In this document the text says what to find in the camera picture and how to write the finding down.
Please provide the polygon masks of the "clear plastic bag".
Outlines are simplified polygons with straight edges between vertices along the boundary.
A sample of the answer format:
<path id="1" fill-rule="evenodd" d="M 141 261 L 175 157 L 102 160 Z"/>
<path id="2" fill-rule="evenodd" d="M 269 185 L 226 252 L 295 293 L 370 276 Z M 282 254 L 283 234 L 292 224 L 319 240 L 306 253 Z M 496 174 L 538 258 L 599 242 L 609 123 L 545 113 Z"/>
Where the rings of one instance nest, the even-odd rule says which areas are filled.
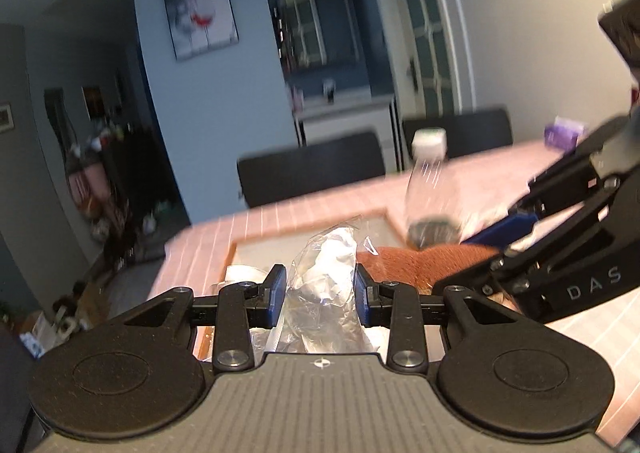
<path id="1" fill-rule="evenodd" d="M 360 323 L 354 290 L 356 228 L 314 235 L 288 271 L 278 323 L 265 351 L 345 355 L 378 350 Z"/>

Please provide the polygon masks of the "purple tissue pack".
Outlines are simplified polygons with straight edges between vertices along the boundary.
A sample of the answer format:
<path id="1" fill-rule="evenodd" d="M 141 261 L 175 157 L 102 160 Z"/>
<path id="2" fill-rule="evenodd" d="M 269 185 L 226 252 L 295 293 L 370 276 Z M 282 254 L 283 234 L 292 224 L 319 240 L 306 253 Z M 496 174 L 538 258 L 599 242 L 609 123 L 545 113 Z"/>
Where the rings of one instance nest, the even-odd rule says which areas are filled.
<path id="1" fill-rule="evenodd" d="M 557 116 L 553 123 L 544 127 L 544 145 L 567 153 L 576 149 L 587 132 L 586 124 Z"/>

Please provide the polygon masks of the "orange storage box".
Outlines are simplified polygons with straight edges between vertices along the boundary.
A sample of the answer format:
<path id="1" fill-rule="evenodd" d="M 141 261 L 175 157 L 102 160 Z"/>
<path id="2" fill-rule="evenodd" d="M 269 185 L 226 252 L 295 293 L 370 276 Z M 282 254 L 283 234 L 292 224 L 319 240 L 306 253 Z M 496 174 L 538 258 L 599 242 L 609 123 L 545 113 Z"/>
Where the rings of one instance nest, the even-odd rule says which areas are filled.
<path id="1" fill-rule="evenodd" d="M 241 372 L 270 352 L 377 355 L 399 372 L 428 368 L 422 256 L 382 216 L 239 244 L 214 297 L 194 311 L 215 329 L 213 367 Z"/>

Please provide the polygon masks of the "pink checked tablecloth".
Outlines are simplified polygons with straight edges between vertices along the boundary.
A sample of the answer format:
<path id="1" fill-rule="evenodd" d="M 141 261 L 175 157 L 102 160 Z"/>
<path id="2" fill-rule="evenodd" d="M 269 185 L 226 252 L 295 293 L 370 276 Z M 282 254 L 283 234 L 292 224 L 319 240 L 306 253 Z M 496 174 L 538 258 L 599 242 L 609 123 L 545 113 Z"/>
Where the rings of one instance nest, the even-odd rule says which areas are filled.
<path id="1" fill-rule="evenodd" d="M 526 192 L 528 181 L 559 157 L 559 151 L 530 141 L 458 158 L 452 167 L 462 187 L 460 203 L 475 213 L 506 210 Z M 405 174 L 390 175 L 196 224 L 167 244 L 151 293 L 187 286 L 195 295 L 210 294 L 224 278 L 233 245 L 250 237 L 325 229 L 364 214 L 383 214 L 404 234 L 407 181 Z M 638 291 L 552 327 L 598 351 L 612 367 L 615 393 L 598 434 L 619 444 L 639 421 Z"/>

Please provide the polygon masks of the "clear plastic water bottle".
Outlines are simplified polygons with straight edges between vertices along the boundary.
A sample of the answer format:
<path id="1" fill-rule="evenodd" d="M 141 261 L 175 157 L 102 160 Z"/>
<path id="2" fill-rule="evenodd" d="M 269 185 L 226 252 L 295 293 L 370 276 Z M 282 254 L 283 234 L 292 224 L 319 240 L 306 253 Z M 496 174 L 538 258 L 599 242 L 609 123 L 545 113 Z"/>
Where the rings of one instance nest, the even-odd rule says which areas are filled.
<path id="1" fill-rule="evenodd" d="M 447 160 L 444 128 L 419 129 L 411 143 L 413 169 L 409 178 L 405 217 L 408 241 L 416 249 L 457 244 L 462 233 L 459 181 Z"/>

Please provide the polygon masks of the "far black dining chair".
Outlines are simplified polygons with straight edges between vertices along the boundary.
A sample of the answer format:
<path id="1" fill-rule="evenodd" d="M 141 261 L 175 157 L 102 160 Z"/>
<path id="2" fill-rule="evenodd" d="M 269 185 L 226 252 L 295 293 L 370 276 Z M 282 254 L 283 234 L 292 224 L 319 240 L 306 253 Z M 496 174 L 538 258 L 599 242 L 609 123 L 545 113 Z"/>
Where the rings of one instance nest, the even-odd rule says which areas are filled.
<path id="1" fill-rule="evenodd" d="M 413 158 L 412 140 L 420 129 L 442 128 L 447 134 L 448 158 L 509 147 L 513 144 L 511 120 L 506 106 L 488 106 L 474 112 L 442 117 L 405 117 L 402 132 Z"/>

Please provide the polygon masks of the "black dining chair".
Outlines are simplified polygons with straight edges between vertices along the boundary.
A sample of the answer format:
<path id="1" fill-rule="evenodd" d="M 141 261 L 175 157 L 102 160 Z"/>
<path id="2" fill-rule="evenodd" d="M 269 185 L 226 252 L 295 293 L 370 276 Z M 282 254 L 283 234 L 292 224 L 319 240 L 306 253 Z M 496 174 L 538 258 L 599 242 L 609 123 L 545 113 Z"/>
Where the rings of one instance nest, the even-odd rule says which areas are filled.
<path id="1" fill-rule="evenodd" d="M 402 132 L 413 158 L 412 140 L 420 129 L 442 128 L 447 134 L 448 158 L 509 147 L 513 144 L 511 120 L 506 106 L 488 106 L 474 112 L 442 117 L 405 117 Z"/>
<path id="2" fill-rule="evenodd" d="M 240 158 L 242 198 L 250 208 L 385 175 L 375 132 L 356 132 L 306 147 Z"/>

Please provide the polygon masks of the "near black dining chair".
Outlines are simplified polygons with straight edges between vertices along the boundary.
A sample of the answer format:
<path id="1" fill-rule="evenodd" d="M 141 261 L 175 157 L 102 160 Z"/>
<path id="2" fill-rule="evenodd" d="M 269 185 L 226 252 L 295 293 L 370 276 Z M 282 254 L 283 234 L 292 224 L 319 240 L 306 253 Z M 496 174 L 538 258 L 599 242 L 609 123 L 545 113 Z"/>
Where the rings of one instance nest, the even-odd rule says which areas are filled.
<path id="1" fill-rule="evenodd" d="M 356 132 L 306 147 L 240 158 L 242 198 L 250 208 L 385 175 L 375 132 Z"/>

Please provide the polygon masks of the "white sideboard cabinet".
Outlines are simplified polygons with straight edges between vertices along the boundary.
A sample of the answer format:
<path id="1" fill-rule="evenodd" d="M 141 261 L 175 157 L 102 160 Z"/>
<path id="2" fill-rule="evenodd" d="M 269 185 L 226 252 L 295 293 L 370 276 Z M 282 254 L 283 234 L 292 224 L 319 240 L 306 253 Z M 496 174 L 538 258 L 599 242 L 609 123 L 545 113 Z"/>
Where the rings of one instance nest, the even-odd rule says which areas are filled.
<path id="1" fill-rule="evenodd" d="M 405 170 L 400 119 L 394 95 L 307 106 L 295 112 L 293 118 L 297 142 L 301 147 L 369 130 L 378 137 L 386 173 Z"/>

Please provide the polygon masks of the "white glass panel door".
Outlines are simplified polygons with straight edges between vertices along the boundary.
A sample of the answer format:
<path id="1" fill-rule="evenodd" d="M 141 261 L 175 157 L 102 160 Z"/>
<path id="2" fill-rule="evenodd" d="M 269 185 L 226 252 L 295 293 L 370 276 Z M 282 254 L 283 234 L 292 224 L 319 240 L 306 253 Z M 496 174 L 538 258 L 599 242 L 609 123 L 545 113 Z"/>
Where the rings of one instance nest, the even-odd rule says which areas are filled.
<path id="1" fill-rule="evenodd" d="M 461 114 L 475 85 L 461 0 L 376 0 L 401 115 Z"/>

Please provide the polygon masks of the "wine glass wall painting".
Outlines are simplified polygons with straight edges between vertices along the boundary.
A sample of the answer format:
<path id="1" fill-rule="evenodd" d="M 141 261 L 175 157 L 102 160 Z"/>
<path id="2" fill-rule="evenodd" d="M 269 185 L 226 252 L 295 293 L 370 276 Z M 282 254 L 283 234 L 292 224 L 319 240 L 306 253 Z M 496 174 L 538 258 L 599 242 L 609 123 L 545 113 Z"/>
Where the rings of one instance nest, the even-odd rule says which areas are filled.
<path id="1" fill-rule="evenodd" d="M 231 0 L 164 0 L 178 61 L 236 44 L 238 28 Z"/>

